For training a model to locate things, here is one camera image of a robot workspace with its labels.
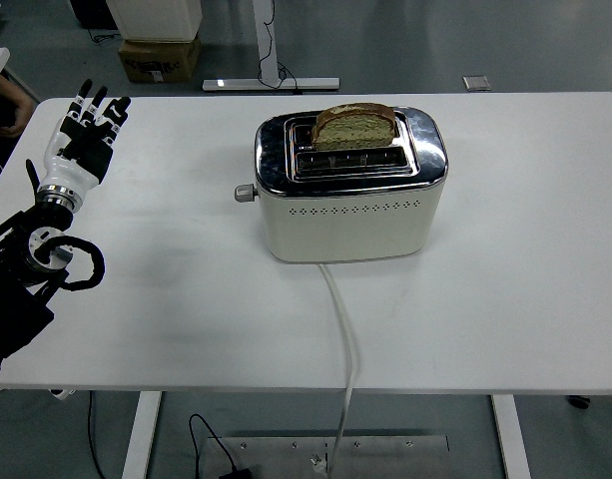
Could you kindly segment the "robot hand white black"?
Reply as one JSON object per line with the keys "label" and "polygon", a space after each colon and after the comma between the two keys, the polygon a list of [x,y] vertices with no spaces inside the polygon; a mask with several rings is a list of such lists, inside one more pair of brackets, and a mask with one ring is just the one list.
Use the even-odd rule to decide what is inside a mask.
{"label": "robot hand white black", "polygon": [[107,174],[114,143],[128,120],[131,99],[114,98],[103,105],[108,89],[100,87],[88,100],[92,87],[90,79],[84,81],[55,128],[44,155],[43,187],[59,186],[83,197]]}

